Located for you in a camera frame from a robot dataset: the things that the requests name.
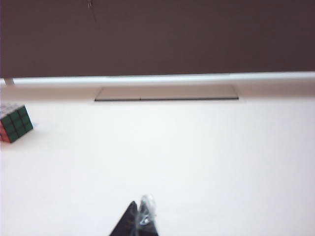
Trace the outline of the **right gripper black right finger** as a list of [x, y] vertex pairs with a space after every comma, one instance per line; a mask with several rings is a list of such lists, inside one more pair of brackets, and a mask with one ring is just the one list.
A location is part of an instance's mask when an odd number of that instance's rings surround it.
[[136, 216], [137, 236], [158, 236], [156, 228], [156, 203], [152, 195], [143, 195]]

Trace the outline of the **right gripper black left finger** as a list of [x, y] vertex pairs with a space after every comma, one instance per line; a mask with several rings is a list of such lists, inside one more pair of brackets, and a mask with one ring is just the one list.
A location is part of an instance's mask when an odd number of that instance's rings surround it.
[[112, 230], [110, 236], [134, 236], [136, 234], [135, 220], [137, 213], [137, 203], [132, 201]]

